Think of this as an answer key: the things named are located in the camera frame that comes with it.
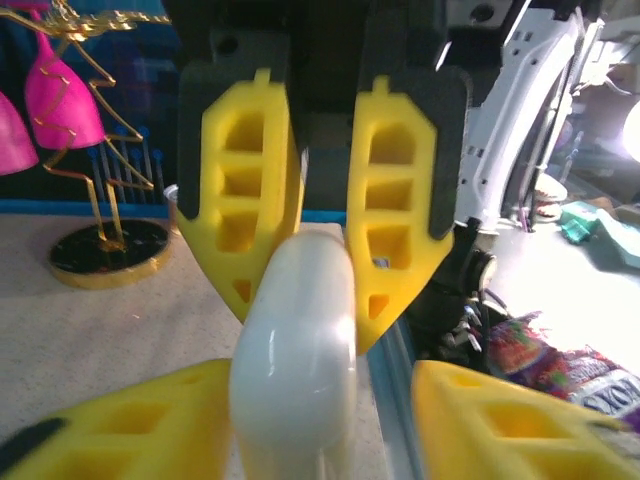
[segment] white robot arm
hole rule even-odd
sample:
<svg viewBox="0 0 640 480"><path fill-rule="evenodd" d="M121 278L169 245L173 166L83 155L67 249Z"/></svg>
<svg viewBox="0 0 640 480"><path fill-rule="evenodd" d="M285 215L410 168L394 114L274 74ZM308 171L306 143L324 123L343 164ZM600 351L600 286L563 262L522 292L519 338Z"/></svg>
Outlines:
<svg viewBox="0 0 640 480"><path fill-rule="evenodd" d="M529 8L503 48L503 68L479 108L469 111L467 145L460 165L456 222L469 218L494 233L518 153L553 84L575 53L582 19L554 19Z"/></svg>

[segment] pink bra-shaped figure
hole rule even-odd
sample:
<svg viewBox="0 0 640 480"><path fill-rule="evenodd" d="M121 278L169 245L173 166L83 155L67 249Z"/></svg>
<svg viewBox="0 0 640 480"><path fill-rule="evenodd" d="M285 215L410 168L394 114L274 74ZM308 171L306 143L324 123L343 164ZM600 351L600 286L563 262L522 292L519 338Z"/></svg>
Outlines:
<svg viewBox="0 0 640 480"><path fill-rule="evenodd" d="M40 20L35 10L31 10L31 16ZM68 65L55 58L44 33L36 32L36 37L38 57L25 85L25 100L36 141L51 150L86 148L101 143L105 131L91 91ZM49 75L42 73L41 68ZM71 144L69 130L75 132Z"/></svg>
<svg viewBox="0 0 640 480"><path fill-rule="evenodd" d="M21 172L38 163L27 127L9 99L0 92L0 175Z"/></svg>

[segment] gold circular base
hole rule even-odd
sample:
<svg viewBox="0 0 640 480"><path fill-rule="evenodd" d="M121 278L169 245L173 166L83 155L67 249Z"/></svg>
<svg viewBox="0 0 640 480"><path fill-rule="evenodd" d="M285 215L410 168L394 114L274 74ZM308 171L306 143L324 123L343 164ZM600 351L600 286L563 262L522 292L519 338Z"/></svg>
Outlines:
<svg viewBox="0 0 640 480"><path fill-rule="evenodd" d="M169 260L169 233L144 220L122 220L124 249L105 249L97 225L77 230L49 252L53 275L71 287L100 290L131 285L156 273ZM105 222L115 238L113 222Z"/></svg>

